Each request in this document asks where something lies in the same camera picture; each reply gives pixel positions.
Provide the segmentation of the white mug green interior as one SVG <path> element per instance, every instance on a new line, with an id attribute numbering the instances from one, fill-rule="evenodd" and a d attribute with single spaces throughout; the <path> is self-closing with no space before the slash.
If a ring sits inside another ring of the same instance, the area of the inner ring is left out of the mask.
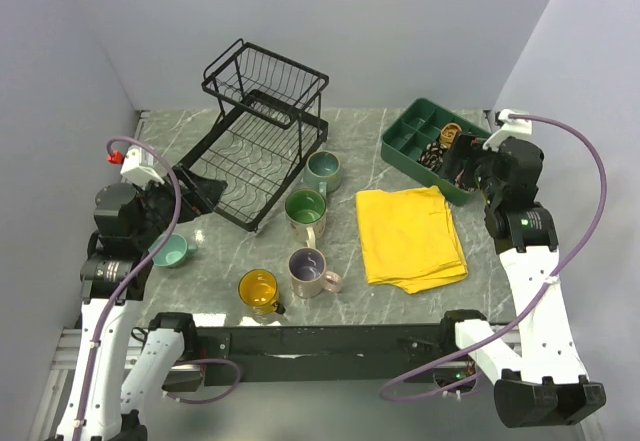
<path id="1" fill-rule="evenodd" d="M 293 238 L 315 248 L 326 227 L 327 203 L 324 197 L 312 189 L 296 190 L 285 201 L 285 214 Z"/>

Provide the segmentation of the yellow enamel mug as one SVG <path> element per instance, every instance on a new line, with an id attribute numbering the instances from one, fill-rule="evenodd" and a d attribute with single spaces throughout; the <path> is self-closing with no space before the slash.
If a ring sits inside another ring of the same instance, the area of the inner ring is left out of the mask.
<path id="1" fill-rule="evenodd" d="M 254 269 L 247 272 L 239 281 L 238 294 L 242 302 L 256 315 L 283 315 L 286 312 L 280 301 L 278 282 L 268 270 Z"/>

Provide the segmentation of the pink mug lilac interior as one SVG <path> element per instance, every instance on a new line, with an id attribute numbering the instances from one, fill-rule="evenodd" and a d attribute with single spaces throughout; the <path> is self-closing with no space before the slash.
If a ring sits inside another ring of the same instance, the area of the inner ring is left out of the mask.
<path id="1" fill-rule="evenodd" d="M 310 299 L 322 291 L 338 293 L 342 290 L 342 278 L 330 271 L 324 254 L 312 247 L 294 251 L 288 260 L 293 293 Z"/>

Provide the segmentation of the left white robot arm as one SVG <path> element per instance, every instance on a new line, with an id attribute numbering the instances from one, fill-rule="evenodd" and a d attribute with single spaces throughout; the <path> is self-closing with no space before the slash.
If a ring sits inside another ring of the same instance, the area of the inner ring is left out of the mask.
<path id="1" fill-rule="evenodd" d="M 203 355 L 192 315 L 161 313 L 149 324 L 140 358 L 125 368 L 153 262 L 153 244 L 173 220 L 214 210 L 228 184 L 178 165 L 170 179 L 142 188 L 119 182 L 95 197 L 96 231 L 80 270 L 81 339 L 67 407 L 56 440 L 144 440 L 143 414 L 175 362 Z"/>

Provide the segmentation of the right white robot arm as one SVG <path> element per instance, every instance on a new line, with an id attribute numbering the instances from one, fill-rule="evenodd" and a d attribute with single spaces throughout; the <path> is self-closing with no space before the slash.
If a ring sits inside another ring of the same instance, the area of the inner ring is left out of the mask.
<path id="1" fill-rule="evenodd" d="M 493 385 L 497 414 L 508 428 L 574 425 L 603 407 L 602 383 L 590 380 L 574 345 L 562 291 L 553 270 L 559 243 L 550 212 L 536 200 L 543 152 L 509 136 L 487 148 L 482 138 L 456 134 L 441 170 L 485 202 L 485 226 L 507 274 L 520 348 L 494 334 L 473 310 L 445 313 L 438 335 L 441 353 L 469 356 Z"/>

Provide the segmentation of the dark patterned rolled item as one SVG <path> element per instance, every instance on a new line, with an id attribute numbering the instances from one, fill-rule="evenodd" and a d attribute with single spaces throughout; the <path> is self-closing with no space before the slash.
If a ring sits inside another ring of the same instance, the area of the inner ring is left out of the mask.
<path id="1" fill-rule="evenodd" d="M 440 142 L 428 144 L 418 158 L 418 163 L 423 167 L 436 172 L 443 162 L 443 157 L 448 147 Z"/>

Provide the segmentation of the yellow-brown rolled item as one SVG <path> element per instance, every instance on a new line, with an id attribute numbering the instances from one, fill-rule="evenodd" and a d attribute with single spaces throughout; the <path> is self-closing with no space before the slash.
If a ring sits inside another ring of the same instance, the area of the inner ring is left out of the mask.
<path id="1" fill-rule="evenodd" d="M 462 130 L 461 126 L 455 122 L 450 122 L 445 125 L 440 132 L 439 142 L 441 145 L 449 148 L 456 137 L 456 135 Z"/>

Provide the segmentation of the green compartment tray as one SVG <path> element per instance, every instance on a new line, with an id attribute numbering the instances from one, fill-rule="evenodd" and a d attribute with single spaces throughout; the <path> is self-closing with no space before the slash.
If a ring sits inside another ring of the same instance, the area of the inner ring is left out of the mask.
<path id="1" fill-rule="evenodd" d="M 426 98 L 418 98 L 384 132 L 381 158 L 420 185 L 437 186 L 451 204 L 464 206 L 475 196 L 474 193 L 459 189 L 419 163 L 423 150 L 439 138 L 441 130 L 450 122 L 479 137 L 490 134 L 486 128 L 454 112 Z"/>

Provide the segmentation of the small teal cup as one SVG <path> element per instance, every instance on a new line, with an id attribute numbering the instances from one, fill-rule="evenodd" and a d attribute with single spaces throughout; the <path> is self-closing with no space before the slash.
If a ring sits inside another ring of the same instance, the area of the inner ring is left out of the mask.
<path id="1" fill-rule="evenodd" d="M 184 236 L 173 233 L 168 240 L 156 252 L 153 257 L 155 266 L 175 268 L 182 264 L 190 255 L 197 252 L 198 246 L 189 242 Z"/>

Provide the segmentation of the yellow folded cloth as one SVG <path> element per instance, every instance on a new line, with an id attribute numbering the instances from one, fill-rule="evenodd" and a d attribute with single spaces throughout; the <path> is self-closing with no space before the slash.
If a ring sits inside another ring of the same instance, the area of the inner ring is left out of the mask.
<path id="1" fill-rule="evenodd" d="M 451 208 L 438 187 L 362 190 L 356 211 L 370 285 L 416 294 L 468 276 Z"/>

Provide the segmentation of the speckled blue-green mug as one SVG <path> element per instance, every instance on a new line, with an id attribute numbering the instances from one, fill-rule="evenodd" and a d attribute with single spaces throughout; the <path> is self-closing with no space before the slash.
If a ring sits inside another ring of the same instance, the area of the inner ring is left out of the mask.
<path id="1" fill-rule="evenodd" d="M 341 186 L 343 177 L 344 171 L 339 158 L 329 151 L 317 151 L 306 162 L 303 181 L 307 187 L 326 199 L 328 194 Z"/>

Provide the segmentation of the black front base beam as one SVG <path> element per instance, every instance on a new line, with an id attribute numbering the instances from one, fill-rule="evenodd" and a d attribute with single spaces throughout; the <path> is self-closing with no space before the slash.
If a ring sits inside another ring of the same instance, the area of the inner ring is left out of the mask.
<path id="1" fill-rule="evenodd" d="M 440 324 L 200 327 L 202 352 L 245 382 L 386 380 L 454 352 Z"/>

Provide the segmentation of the aluminium frame rail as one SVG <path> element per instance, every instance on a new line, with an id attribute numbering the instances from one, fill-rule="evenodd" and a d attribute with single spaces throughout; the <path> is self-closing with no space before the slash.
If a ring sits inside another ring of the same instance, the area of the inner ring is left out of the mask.
<path id="1" fill-rule="evenodd" d="M 131 331 L 124 364 L 126 371 L 131 370 L 138 361 L 147 334 L 148 331 L 140 327 L 134 327 Z M 79 355 L 80 342 L 80 329 L 64 329 L 51 362 L 51 369 L 74 371 Z"/>

